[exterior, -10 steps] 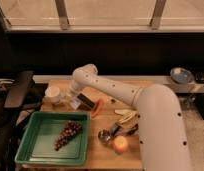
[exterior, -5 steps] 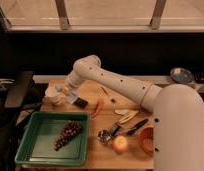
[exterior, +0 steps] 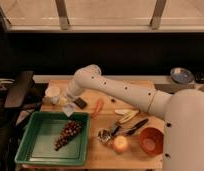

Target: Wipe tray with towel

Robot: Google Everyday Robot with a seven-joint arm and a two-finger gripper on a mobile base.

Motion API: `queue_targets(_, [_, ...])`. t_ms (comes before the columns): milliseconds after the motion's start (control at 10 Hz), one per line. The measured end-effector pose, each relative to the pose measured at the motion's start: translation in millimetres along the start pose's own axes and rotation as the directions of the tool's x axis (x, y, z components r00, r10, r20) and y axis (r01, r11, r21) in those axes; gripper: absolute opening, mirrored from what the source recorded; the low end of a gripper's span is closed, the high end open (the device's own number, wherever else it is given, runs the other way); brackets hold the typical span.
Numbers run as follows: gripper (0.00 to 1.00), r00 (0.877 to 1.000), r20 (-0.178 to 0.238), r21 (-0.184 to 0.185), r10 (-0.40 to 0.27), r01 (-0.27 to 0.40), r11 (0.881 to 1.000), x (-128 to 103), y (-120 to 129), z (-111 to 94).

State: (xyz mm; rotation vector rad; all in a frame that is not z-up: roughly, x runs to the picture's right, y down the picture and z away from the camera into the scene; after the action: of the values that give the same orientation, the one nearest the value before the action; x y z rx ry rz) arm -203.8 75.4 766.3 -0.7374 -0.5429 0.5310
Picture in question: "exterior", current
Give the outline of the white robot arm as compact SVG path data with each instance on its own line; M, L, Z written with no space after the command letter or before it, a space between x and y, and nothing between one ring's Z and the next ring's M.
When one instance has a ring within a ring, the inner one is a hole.
M204 171L204 92L184 89L171 95L105 78L96 65L77 70L65 96L73 101L87 89L106 93L165 121L163 171Z

